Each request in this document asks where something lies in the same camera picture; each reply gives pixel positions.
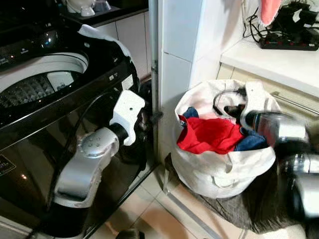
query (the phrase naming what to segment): floor tile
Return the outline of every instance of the floor tile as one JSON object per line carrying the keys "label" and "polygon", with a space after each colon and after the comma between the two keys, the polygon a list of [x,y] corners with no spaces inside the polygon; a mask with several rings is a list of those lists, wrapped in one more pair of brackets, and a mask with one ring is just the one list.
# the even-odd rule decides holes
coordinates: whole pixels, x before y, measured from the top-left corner
{"label": "floor tile", "polygon": [[164,192],[160,192],[158,194],[156,201],[159,202],[167,211],[169,211],[196,238],[210,238],[210,235],[186,212],[176,205]]}
{"label": "floor tile", "polygon": [[133,227],[145,233],[146,239],[196,239],[157,201],[151,203]]}
{"label": "floor tile", "polygon": [[139,181],[140,181],[140,177],[139,176],[137,176],[135,179],[134,179],[134,181],[130,184],[130,186],[129,186],[129,188],[132,188],[132,187],[134,187]]}
{"label": "floor tile", "polygon": [[153,200],[154,197],[143,187],[138,187],[92,235],[92,238],[115,238],[118,232],[130,228]]}
{"label": "floor tile", "polygon": [[301,225],[294,225],[261,235],[249,231],[245,239],[306,239],[306,234]]}
{"label": "floor tile", "polygon": [[141,184],[153,197],[161,192],[164,171],[164,167],[159,165]]}
{"label": "floor tile", "polygon": [[210,211],[179,184],[171,193],[223,239],[238,239],[242,229]]}
{"label": "floor tile", "polygon": [[155,160],[153,158],[149,158],[146,162],[145,169],[139,173],[139,177],[142,178],[146,173],[149,172],[151,167],[153,167],[155,164]]}

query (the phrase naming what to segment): cabinet handle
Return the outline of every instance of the cabinet handle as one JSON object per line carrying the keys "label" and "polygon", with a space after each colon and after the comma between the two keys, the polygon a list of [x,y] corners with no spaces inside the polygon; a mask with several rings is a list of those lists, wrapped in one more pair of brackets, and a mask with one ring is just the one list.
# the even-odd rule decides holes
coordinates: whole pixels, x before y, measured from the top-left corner
{"label": "cabinet handle", "polygon": [[275,97],[276,99],[279,99],[279,100],[284,101],[284,102],[286,102],[286,103],[292,104],[292,105],[294,105],[294,106],[297,106],[297,107],[299,107],[299,108],[301,108],[301,109],[304,109],[304,110],[306,110],[306,111],[309,111],[309,112],[311,112],[311,113],[313,113],[313,114],[319,116],[319,112],[318,112],[318,111],[315,111],[315,110],[313,110],[313,109],[311,109],[311,108],[309,108],[309,107],[307,107],[307,106],[303,106],[303,105],[301,105],[301,104],[299,104],[299,103],[297,103],[297,102],[294,102],[294,101],[291,101],[291,100],[289,100],[289,99],[287,99],[287,98],[285,98],[285,97],[282,97],[282,96],[279,95],[279,92],[278,92],[278,91],[274,91],[274,92],[270,93],[270,95],[272,95],[272,96]]}

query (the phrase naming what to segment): top-load washing machine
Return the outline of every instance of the top-load washing machine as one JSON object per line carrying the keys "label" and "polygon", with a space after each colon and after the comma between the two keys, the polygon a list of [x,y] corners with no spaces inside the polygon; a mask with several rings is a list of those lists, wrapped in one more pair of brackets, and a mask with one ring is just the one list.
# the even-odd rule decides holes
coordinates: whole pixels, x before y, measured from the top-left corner
{"label": "top-load washing machine", "polygon": [[[0,216],[30,228],[46,215],[51,181],[72,156],[76,135],[107,126],[121,91],[139,90],[116,42],[77,31],[53,0],[1,3]],[[114,211],[144,169],[144,141],[123,147],[104,170],[87,230]]]}

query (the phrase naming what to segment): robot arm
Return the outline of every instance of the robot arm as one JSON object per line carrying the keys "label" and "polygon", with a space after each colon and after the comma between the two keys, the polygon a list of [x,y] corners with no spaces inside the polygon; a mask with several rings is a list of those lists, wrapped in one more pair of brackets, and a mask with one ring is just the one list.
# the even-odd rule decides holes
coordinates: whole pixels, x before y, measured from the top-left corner
{"label": "robot arm", "polygon": [[247,102],[240,121],[263,135],[274,149],[279,193],[290,215],[299,221],[319,218],[319,155],[310,144],[306,125],[283,113],[252,110],[264,108],[264,90],[259,84],[246,84]]}
{"label": "robot arm", "polygon": [[93,204],[102,171],[121,145],[131,145],[134,125],[145,101],[131,91],[123,91],[114,107],[108,128],[83,136],[74,156],[63,168],[54,190],[50,220],[44,233],[55,238],[82,238],[88,209]]}

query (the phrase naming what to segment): washing machine drum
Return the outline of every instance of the washing machine drum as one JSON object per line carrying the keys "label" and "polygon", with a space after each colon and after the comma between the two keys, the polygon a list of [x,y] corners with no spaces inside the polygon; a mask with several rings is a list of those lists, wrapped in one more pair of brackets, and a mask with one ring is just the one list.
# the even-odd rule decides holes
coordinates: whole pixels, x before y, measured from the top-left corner
{"label": "washing machine drum", "polygon": [[62,52],[32,60],[0,73],[0,108],[41,101],[71,87],[88,68],[86,56]]}

